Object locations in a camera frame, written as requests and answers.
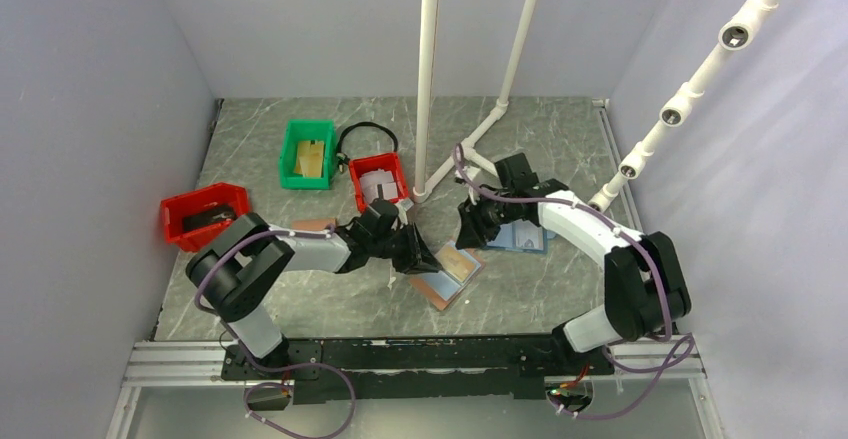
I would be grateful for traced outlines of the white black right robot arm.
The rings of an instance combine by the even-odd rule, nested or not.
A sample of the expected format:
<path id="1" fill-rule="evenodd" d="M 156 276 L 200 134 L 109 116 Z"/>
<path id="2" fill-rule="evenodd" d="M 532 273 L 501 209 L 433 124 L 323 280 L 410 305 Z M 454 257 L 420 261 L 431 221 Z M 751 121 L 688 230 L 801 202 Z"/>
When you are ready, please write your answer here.
<path id="1" fill-rule="evenodd" d="M 602 346 L 669 332 L 690 313 L 691 297 L 668 235 L 645 234 L 607 218 L 561 181 L 541 180 L 522 153 L 496 162 L 498 188 L 469 176 L 462 151 L 455 151 L 454 161 L 459 179 L 472 191 L 458 206 L 457 248 L 482 247 L 502 226 L 526 221 L 565 239 L 601 268 L 602 304 L 553 331 L 559 340 L 551 360 L 560 372 L 578 372 L 590 351 Z"/>

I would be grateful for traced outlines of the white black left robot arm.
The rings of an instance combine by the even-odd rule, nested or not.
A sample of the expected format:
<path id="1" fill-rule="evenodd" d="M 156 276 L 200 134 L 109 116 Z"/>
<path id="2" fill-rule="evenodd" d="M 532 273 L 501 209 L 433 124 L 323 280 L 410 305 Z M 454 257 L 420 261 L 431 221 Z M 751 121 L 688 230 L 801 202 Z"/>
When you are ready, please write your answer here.
<path id="1" fill-rule="evenodd" d="M 285 272 L 346 274 L 371 259 L 391 262 L 395 271 L 425 274 L 442 266 L 417 226 L 398 207 L 378 199 L 344 225 L 320 231 L 282 229 L 255 212 L 238 217 L 196 253 L 185 270 L 195 285 L 196 306 L 216 315 L 247 349 L 248 366 L 264 379 L 289 365 L 289 341 L 263 306 Z"/>

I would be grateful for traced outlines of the blue card holder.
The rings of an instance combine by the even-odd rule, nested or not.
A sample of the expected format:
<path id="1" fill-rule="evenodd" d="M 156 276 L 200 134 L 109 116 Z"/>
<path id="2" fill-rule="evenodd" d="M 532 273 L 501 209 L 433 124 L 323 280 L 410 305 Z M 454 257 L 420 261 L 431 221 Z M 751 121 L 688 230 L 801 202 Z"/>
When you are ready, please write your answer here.
<path id="1" fill-rule="evenodd" d="M 500 227 L 496 237 L 484 248 L 519 253 L 546 254 L 548 242 L 556 234 L 530 221 L 518 220 Z"/>

